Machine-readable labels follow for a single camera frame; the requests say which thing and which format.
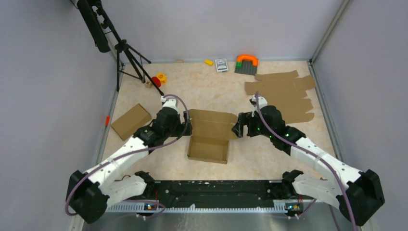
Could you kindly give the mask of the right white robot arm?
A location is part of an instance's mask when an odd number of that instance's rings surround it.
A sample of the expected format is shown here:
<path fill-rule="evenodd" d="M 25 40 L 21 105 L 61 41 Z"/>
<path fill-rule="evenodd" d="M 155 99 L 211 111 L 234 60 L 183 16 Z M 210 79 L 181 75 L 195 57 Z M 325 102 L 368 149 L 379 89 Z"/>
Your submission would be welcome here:
<path fill-rule="evenodd" d="M 317 179 L 293 170 L 283 174 L 282 192 L 288 198 L 305 195 L 337 208 L 341 214 L 357 226 L 365 223 L 385 203 L 380 177 L 368 169 L 361 171 L 351 167 L 315 145 L 305 133 L 285 124 L 275 106 L 239 113 L 232 132 L 243 137 L 264 136 L 273 146 L 290 157 L 298 159 L 318 172 Z"/>

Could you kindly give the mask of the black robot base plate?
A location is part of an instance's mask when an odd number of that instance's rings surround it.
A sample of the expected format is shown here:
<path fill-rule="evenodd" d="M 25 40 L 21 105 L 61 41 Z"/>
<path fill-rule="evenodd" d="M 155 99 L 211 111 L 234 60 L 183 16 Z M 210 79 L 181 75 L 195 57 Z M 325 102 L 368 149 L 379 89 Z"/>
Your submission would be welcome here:
<path fill-rule="evenodd" d="M 132 200 L 154 201 L 169 208 L 272 208 L 278 200 L 308 199 L 280 180 L 162 180 L 148 183 Z"/>

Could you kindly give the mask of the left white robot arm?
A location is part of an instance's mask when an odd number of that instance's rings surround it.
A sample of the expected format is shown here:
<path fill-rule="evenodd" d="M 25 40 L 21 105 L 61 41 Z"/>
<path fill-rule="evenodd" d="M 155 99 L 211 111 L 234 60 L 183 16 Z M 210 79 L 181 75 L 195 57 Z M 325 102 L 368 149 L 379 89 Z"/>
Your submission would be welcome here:
<path fill-rule="evenodd" d="M 180 113 L 174 106 L 163 106 L 150 124 L 140 127 L 128 141 L 96 166 L 72 173 L 65 199 L 65 212 L 69 216 L 79 215 L 88 224 L 96 222 L 112 205 L 139 195 L 143 199 L 152 197 L 153 184 L 140 176 L 118 180 L 130 166 L 148 156 L 154 150 L 166 147 L 168 138 L 179 140 L 190 135 L 190 113 Z"/>

